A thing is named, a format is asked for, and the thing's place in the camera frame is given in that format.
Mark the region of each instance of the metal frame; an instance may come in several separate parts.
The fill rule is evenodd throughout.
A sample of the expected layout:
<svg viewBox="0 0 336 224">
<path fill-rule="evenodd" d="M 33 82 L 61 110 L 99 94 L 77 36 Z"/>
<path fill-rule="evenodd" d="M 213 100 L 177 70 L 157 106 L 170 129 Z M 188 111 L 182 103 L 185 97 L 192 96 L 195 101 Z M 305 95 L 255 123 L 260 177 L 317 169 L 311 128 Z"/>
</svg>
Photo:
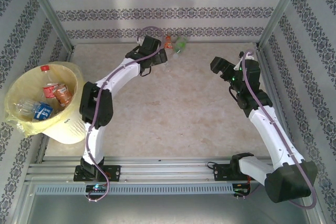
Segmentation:
<svg viewBox="0 0 336 224">
<path fill-rule="evenodd" d="M 213 158 L 117 158 L 106 157 L 107 165 L 121 165 L 120 182 L 111 183 L 112 187 L 148 187 L 154 185 L 160 187 L 163 185 L 177 187 L 223 187 L 233 183 L 245 183 L 245 181 L 236 182 L 216 182 L 214 181 L 213 171 L 206 164 L 209 161 L 219 164 L 228 164 L 231 158 L 213 157 Z M 268 157 L 259 157 L 259 160 L 265 164 L 271 164 Z M 27 223 L 29 214 L 37 195 L 37 189 L 45 187 L 70 188 L 75 185 L 84 186 L 94 183 L 73 182 L 73 173 L 75 166 L 79 164 L 80 157 L 45 157 L 41 164 L 30 164 L 25 178 L 24 186 L 21 191 L 19 201 L 15 210 L 12 223 Z M 206 192 L 195 192 L 195 194 L 205 194 Z M 232 193 L 230 190 L 210 191 L 209 194 Z M 73 195 L 71 190 L 59 193 L 62 195 Z M 311 199 L 304 199 L 305 205 L 310 204 Z M 325 223 L 320 206 L 316 209 L 307 211 L 307 217 L 310 223 Z"/>
<path fill-rule="evenodd" d="M 59 18 L 57 17 L 53 7 L 51 6 L 49 0 L 37 0 L 45 12 L 47 18 L 49 19 L 51 25 L 55 29 L 58 37 L 63 43 L 63 46 L 65 47 L 67 52 L 71 52 L 73 49 L 73 45 L 69 39 L 69 36 L 67 35 L 65 29 L 63 28 Z"/>
<path fill-rule="evenodd" d="M 289 4 L 290 0 L 280 0 L 277 4 L 276 8 L 274 9 L 274 12 L 271 15 L 271 18 L 269 19 L 264 31 L 262 32 L 261 38 L 259 40 L 259 46 L 262 48 L 269 37 L 271 36 L 275 26 L 278 24 L 278 21 L 280 17 L 285 12 L 285 9 L 287 5 Z"/>
<path fill-rule="evenodd" d="M 50 139 L 49 136 L 47 136 L 47 135 L 43 135 L 43 137 L 42 137 L 41 147 L 40 147 L 40 149 L 38 150 L 38 155 L 37 155 L 37 159 L 36 159 L 36 164 L 41 164 L 41 163 L 42 163 L 44 154 L 45 154 L 45 152 L 46 152 L 46 148 L 47 148 L 48 143 L 49 143 L 49 139 Z"/>
</svg>

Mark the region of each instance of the crushed plastic bottle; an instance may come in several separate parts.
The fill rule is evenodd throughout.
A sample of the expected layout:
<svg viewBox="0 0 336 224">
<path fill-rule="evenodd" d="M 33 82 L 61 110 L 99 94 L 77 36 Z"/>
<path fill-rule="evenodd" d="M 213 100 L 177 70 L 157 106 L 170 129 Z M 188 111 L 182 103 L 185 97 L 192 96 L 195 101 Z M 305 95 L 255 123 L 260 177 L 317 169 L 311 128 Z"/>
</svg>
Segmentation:
<svg viewBox="0 0 336 224">
<path fill-rule="evenodd" d="M 42 121 L 53 116 L 53 108 L 44 102 L 22 98 L 14 105 L 17 113 L 32 119 L 32 121 Z"/>
</svg>

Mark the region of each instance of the soda bottle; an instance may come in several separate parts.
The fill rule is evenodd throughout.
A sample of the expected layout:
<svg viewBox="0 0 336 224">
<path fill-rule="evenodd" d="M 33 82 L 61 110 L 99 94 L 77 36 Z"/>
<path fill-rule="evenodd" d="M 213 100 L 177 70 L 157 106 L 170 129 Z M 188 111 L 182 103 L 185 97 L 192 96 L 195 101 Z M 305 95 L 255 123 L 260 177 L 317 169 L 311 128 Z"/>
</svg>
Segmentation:
<svg viewBox="0 0 336 224">
<path fill-rule="evenodd" d="M 54 89 L 54 95 L 60 105 L 65 108 L 68 106 L 72 99 L 72 94 L 65 84 L 60 84 Z"/>
<path fill-rule="evenodd" d="M 57 112 L 61 110 L 61 106 L 55 97 L 54 89 L 59 85 L 59 81 L 57 77 L 50 71 L 48 65 L 41 66 L 41 71 L 44 73 L 44 96 L 47 103 Z"/>
</svg>

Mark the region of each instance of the white wall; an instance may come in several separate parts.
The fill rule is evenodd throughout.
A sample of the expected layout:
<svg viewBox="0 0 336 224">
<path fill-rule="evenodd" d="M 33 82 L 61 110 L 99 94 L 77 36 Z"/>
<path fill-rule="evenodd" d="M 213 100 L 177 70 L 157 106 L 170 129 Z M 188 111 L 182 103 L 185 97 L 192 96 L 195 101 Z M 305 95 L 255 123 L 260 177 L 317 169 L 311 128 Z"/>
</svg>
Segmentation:
<svg viewBox="0 0 336 224">
<path fill-rule="evenodd" d="M 158 26 L 191 41 L 257 42 L 279 0 L 50 0 L 72 43 L 134 42 Z"/>
<path fill-rule="evenodd" d="M 24 138 L 4 123 L 5 95 L 21 74 L 67 52 L 36 0 L 0 0 L 0 31 L 0 223 L 10 223 L 41 135 Z"/>
<path fill-rule="evenodd" d="M 336 0 L 291 0 L 263 49 L 296 148 L 336 223 Z"/>
</svg>

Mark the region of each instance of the blue bottle label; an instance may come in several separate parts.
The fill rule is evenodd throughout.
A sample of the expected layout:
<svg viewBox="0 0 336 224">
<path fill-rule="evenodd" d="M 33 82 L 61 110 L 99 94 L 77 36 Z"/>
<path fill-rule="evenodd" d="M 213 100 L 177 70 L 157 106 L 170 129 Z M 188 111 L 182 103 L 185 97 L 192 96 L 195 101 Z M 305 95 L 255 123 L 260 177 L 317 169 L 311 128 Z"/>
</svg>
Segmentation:
<svg viewBox="0 0 336 224">
<path fill-rule="evenodd" d="M 37 108 L 37 111 L 34 115 L 34 119 L 42 121 L 48 119 L 52 113 L 52 107 L 48 104 L 41 102 L 41 105 Z"/>
</svg>

